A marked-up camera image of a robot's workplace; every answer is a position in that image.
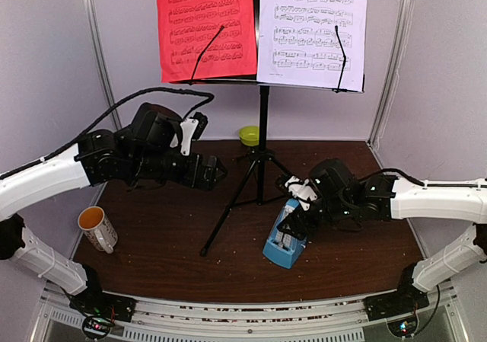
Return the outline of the blue metronome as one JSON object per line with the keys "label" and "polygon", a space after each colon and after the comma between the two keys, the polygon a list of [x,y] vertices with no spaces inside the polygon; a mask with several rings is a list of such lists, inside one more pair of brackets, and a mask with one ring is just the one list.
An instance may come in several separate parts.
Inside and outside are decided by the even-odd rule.
{"label": "blue metronome", "polygon": [[307,244],[306,239],[299,241],[291,235],[278,230],[278,225],[297,207],[299,207],[297,200],[291,199],[285,203],[273,224],[263,248],[263,255],[269,261],[285,269],[293,267]]}

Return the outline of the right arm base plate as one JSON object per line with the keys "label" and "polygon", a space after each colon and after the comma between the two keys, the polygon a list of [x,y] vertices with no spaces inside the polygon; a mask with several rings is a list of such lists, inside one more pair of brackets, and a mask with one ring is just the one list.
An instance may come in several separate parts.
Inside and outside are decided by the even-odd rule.
{"label": "right arm base plate", "polygon": [[402,294],[399,291],[369,296],[364,299],[369,321],[385,319],[389,332],[400,339],[419,332],[418,310],[429,306],[426,294]]}

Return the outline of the black music stand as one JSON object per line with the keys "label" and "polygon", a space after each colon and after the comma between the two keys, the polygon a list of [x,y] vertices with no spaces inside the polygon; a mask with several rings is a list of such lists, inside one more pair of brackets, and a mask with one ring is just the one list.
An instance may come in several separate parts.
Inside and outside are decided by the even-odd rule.
{"label": "black music stand", "polygon": [[[253,13],[254,13],[254,22],[256,25],[256,42],[259,41],[259,0],[253,0]],[[334,27],[333,32],[336,34],[339,46],[341,49],[341,57],[342,57],[342,64],[339,66],[341,69],[340,76],[336,87],[333,88],[326,88],[335,93],[347,92],[347,93],[358,93],[358,91],[350,91],[344,88],[341,88],[342,76],[343,72],[345,71],[345,64],[347,63],[347,57],[345,54],[345,50],[342,45],[342,41],[338,35],[339,28],[338,26]],[[224,84],[238,84],[238,85],[257,85],[256,75],[238,75],[235,77],[218,77],[218,78],[200,78],[195,79],[193,78],[196,73],[196,66],[194,68],[194,73],[189,80],[179,81],[177,83],[188,83],[189,85],[194,84],[217,84],[217,85],[224,85]],[[271,162],[277,168],[279,168],[283,174],[289,174],[288,168],[286,168],[275,156],[275,153],[267,148],[267,128],[268,128],[268,117],[269,117],[269,92],[270,87],[268,85],[260,85],[259,86],[259,142],[257,146],[251,147],[249,152],[243,156],[243,158],[248,158],[250,160],[249,168],[246,174],[243,176],[241,182],[239,183],[237,189],[233,193],[231,199],[229,200],[228,204],[226,205],[224,212],[221,214],[219,220],[217,221],[215,227],[212,230],[212,233],[208,237],[206,243],[202,246],[202,249],[199,251],[199,255],[201,257],[206,257],[210,247],[212,246],[213,241],[217,237],[221,227],[223,226],[224,222],[230,215],[231,210],[236,206],[245,206],[251,203],[256,203],[257,205],[261,206],[267,203],[271,203],[276,200],[280,200],[285,197],[285,195],[279,195],[277,197],[273,197],[271,199],[264,200],[264,186],[265,186],[265,169],[266,163]],[[257,170],[256,174],[256,198],[252,200],[246,200],[243,202],[237,202],[238,197],[241,195],[244,187],[246,186],[248,180],[250,179],[252,174],[255,174],[254,169]]]}

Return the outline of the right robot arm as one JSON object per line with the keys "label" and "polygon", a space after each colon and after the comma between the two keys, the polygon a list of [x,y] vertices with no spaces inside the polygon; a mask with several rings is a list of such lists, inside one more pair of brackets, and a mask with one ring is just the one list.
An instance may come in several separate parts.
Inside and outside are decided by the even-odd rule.
{"label": "right robot arm", "polygon": [[392,221],[413,218],[469,222],[466,231],[435,255],[403,271],[398,290],[390,296],[395,312],[407,312],[439,283],[476,262],[486,261],[486,181],[427,181],[396,168],[356,177],[337,158],[311,169],[306,179],[283,174],[281,192],[298,206],[279,224],[280,232],[298,240],[311,236],[323,222]]}

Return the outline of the white sheet music paper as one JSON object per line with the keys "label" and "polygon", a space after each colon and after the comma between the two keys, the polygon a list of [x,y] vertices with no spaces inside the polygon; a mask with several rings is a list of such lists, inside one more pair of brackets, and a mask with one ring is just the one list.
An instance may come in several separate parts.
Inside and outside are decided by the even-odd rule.
{"label": "white sheet music paper", "polygon": [[368,0],[259,0],[256,79],[364,90]]}

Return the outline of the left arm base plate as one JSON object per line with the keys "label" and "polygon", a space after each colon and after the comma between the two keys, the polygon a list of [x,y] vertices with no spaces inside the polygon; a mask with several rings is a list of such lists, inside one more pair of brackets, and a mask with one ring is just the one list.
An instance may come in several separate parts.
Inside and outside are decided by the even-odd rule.
{"label": "left arm base plate", "polygon": [[99,341],[116,327],[117,321],[130,322],[136,300],[107,292],[82,292],[73,296],[64,291],[69,307],[83,316],[81,331],[88,340]]}

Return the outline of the red sheet music paper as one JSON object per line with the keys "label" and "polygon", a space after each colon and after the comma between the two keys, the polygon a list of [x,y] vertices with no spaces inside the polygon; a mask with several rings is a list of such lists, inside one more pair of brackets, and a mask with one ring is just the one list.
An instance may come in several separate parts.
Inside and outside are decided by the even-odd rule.
{"label": "red sheet music paper", "polygon": [[253,0],[157,0],[163,83],[255,75]]}

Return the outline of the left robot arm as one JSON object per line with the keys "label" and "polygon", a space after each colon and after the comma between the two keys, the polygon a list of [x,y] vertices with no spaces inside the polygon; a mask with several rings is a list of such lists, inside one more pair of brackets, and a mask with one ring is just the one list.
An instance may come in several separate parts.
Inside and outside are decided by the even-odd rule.
{"label": "left robot arm", "polygon": [[102,113],[47,156],[1,175],[1,258],[55,283],[94,315],[110,306],[97,272],[43,243],[26,227],[19,211],[60,193],[111,180],[129,187],[152,180],[212,190],[228,173],[218,157],[204,158],[191,150],[208,124],[196,107],[180,116],[161,105],[143,103],[132,122],[116,132],[97,128],[108,115]]}

